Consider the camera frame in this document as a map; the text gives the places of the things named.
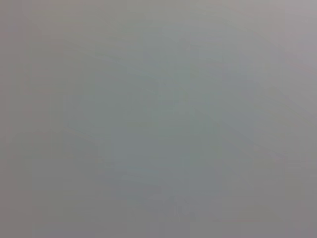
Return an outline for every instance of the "plain background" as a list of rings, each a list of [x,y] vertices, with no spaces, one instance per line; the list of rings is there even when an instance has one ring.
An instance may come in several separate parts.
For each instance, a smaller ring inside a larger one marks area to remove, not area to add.
[[[315,9],[2,2],[1,237],[315,237]]]

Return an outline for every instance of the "blurry surface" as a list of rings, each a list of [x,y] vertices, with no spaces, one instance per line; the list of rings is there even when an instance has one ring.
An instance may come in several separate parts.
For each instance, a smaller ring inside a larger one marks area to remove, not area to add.
[[[0,9],[1,237],[316,236],[313,1]]]

